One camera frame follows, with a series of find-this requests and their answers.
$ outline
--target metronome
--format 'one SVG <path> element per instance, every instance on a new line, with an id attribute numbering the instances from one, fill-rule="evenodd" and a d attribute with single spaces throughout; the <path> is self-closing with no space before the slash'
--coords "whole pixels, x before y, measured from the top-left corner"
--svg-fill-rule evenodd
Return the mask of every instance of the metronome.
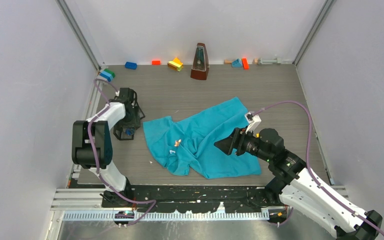
<path id="1" fill-rule="evenodd" d="M 204 43 L 199 42 L 196 45 L 190 77 L 196 80 L 207 80 L 209 68 L 207 49 Z"/>

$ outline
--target fold in cloth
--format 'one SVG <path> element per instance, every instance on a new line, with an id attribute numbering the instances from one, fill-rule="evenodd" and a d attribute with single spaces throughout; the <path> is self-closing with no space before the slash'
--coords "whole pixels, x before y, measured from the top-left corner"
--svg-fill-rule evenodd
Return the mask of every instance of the fold in cloth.
<path id="1" fill-rule="evenodd" d="M 155 160 L 174 175 L 188 175 L 189 167 L 207 179 L 261 174 L 256 156 L 224 154 L 214 142 L 234 128 L 248 125 L 247 108 L 235 97 L 179 122 L 171 116 L 143 123 L 146 144 Z"/>

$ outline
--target orange block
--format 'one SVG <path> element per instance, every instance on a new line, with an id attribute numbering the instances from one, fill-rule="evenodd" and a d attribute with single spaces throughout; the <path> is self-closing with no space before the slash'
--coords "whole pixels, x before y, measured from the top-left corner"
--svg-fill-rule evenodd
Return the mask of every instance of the orange block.
<path id="1" fill-rule="evenodd" d="M 250 66 L 248 65 L 248 61 L 245 57 L 242 58 L 242 65 L 243 65 L 243 69 L 245 69 L 245 70 L 250 69 Z"/>

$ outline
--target teal cloth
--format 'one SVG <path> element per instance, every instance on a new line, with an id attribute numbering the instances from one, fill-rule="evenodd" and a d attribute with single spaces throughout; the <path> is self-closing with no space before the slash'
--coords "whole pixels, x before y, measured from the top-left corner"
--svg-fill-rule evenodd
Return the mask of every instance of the teal cloth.
<path id="1" fill-rule="evenodd" d="M 154 159 L 174 175 L 188 175 L 189 167 L 207 179 L 259 175 L 257 157 L 226 155 L 214 146 L 234 128 L 248 125 L 247 112 L 235 97 L 178 122 L 171 116 L 147 121 L 143 123 L 146 144 Z"/>

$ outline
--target white wall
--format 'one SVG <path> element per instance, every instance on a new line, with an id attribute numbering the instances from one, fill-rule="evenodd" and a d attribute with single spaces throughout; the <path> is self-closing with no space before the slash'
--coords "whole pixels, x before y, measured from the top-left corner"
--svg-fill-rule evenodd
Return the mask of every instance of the white wall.
<path id="1" fill-rule="evenodd" d="M 99 61 L 191 63 L 198 42 L 209 62 L 293 61 L 324 0 L 67 0 Z"/>
<path id="2" fill-rule="evenodd" d="M 94 75 L 54 0 L 0 1 L 0 240 L 44 237 Z"/>
<path id="3" fill-rule="evenodd" d="M 334 179 L 384 218 L 384 2 L 337 1 L 298 73 Z"/>

